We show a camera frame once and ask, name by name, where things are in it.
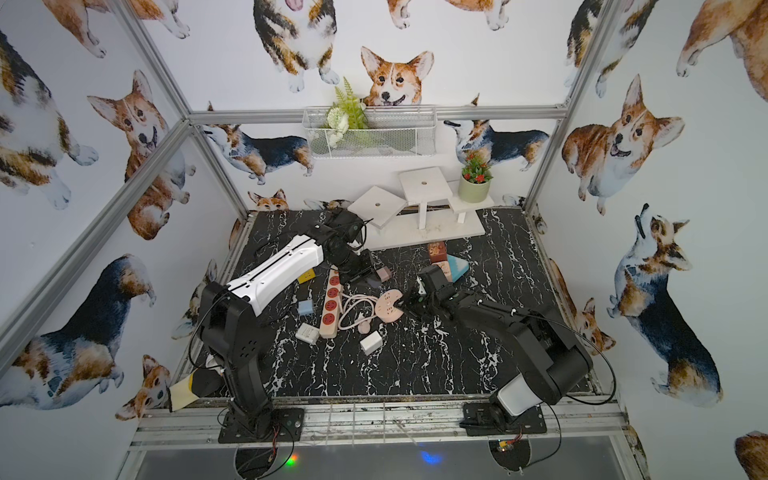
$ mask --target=green plant pot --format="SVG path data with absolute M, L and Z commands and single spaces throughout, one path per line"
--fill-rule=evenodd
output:
M 485 200 L 490 189 L 490 180 L 483 184 L 473 184 L 461 177 L 458 181 L 458 197 L 468 204 L 479 204 Z

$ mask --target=wooden block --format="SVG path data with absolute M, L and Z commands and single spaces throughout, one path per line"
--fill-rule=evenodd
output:
M 432 263 L 445 262 L 448 260 L 448 249 L 445 248 L 445 242 L 432 242 L 427 245 L 429 261 Z

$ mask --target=yellow block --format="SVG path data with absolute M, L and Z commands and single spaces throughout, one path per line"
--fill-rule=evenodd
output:
M 310 268 L 309 270 L 301 274 L 301 276 L 299 277 L 299 283 L 309 282 L 313 278 L 315 278 L 315 270 L 312 270 Z

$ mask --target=power strip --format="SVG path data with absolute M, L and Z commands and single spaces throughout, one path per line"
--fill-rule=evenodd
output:
M 323 302 L 323 314 L 320 317 L 320 336 L 324 339 L 336 338 L 336 334 L 339 332 L 342 291 L 343 287 L 339 278 L 339 271 L 329 270 L 326 299 Z

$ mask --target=square white platform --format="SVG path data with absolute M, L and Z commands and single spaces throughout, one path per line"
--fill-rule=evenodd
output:
M 379 187 L 371 187 L 360 198 L 349 205 L 347 210 L 362 218 L 371 220 L 369 225 L 378 228 L 384 226 L 405 208 L 407 202 L 397 195 Z

